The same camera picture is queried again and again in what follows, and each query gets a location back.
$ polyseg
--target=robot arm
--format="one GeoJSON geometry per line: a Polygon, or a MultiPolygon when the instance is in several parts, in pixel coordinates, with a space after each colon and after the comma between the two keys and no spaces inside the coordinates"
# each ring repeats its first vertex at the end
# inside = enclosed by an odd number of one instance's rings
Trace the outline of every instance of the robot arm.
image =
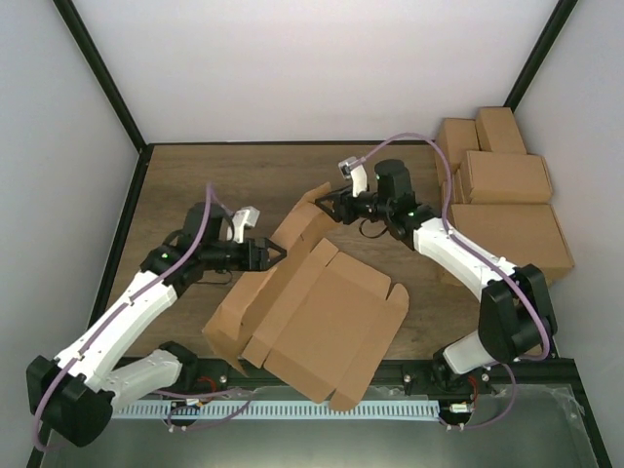
{"type": "Polygon", "coordinates": [[[392,237],[445,267],[481,303],[478,329],[434,355],[433,373],[440,386],[450,388],[461,375],[481,366],[511,363],[541,343],[536,324],[501,276],[460,247],[450,234],[509,276],[531,302],[549,338],[555,334],[557,323],[541,271],[533,265],[518,267],[489,253],[452,226],[447,231],[431,208],[416,202],[410,173],[402,161],[375,165],[376,192],[369,190],[366,171],[355,158],[338,167],[352,183],[316,200],[319,208],[344,224],[357,219],[383,222],[392,237]]]}
{"type": "Polygon", "coordinates": [[[174,384],[185,389],[196,380],[197,357],[173,342],[161,345],[146,358],[113,369],[147,326],[200,281],[205,271],[264,271],[286,256],[284,249],[268,239],[245,239],[244,230],[255,225],[258,210],[246,207],[230,218],[220,205],[212,204],[193,254],[173,274],[137,295],[189,251],[204,210],[205,204],[200,203],[188,212],[182,229],[149,253],[124,293],[80,338],[53,360],[39,356],[28,366],[26,381],[33,414],[51,382],[68,368],[46,404],[42,420],[74,445],[92,442],[114,410],[157,389],[174,384]],[[224,220],[229,222],[226,241],[219,240],[224,220]]]}

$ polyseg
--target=stack of cardboard boxes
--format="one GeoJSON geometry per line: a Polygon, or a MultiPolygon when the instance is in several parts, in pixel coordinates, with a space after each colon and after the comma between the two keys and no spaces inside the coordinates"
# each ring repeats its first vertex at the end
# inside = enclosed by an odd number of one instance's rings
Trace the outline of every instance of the stack of cardboard boxes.
{"type": "MultiPolygon", "coordinates": [[[[539,267],[549,284],[574,262],[553,208],[546,161],[527,154],[513,113],[484,107],[476,120],[445,119],[437,143],[452,172],[448,218],[484,249],[518,265],[539,267]]],[[[437,158],[443,200],[449,189],[437,158]]],[[[446,270],[443,283],[460,285],[446,270]]]]}

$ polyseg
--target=white wall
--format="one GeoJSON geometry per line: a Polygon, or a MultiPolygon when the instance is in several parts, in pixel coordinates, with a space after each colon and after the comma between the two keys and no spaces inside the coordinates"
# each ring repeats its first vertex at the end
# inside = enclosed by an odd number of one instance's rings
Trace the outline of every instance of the white wall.
{"type": "Polygon", "coordinates": [[[150,142],[433,135],[507,98],[555,0],[76,0],[150,142]]]}
{"type": "Polygon", "coordinates": [[[25,466],[25,370],[87,325],[137,154],[53,2],[0,2],[0,453],[25,466]]]}
{"type": "Polygon", "coordinates": [[[555,285],[574,357],[613,466],[624,466],[624,3],[579,2],[517,115],[547,158],[576,268],[555,285]]]}

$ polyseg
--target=wooden tabletop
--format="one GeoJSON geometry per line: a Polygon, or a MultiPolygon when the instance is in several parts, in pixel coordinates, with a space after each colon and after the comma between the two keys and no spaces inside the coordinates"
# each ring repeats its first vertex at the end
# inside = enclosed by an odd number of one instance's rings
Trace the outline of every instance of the wooden tabletop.
{"type": "MultiPolygon", "coordinates": [[[[204,200],[207,181],[214,183],[228,208],[253,205],[260,210],[257,228],[249,236],[270,236],[301,195],[325,181],[344,185],[337,163],[362,156],[365,145],[171,145],[157,146],[147,170],[128,240],[115,278],[109,305],[123,292],[150,250],[179,229],[186,212],[204,200]]],[[[421,145],[391,145],[368,163],[380,159],[405,161],[417,198],[440,207],[433,152],[421,145]]],[[[379,226],[366,225],[373,234],[379,226]]],[[[409,292],[409,313],[386,358],[430,359],[442,346],[473,331],[478,321],[477,300],[462,287],[438,281],[436,264],[384,235],[362,237],[357,223],[341,226],[328,238],[344,252],[403,283],[409,292]]],[[[234,274],[234,282],[240,274],[234,274]]],[[[220,280],[214,273],[205,279],[220,280]]],[[[128,356],[145,356],[165,341],[174,340],[201,357],[211,357],[202,328],[229,286],[196,285],[147,328],[128,356]]]]}

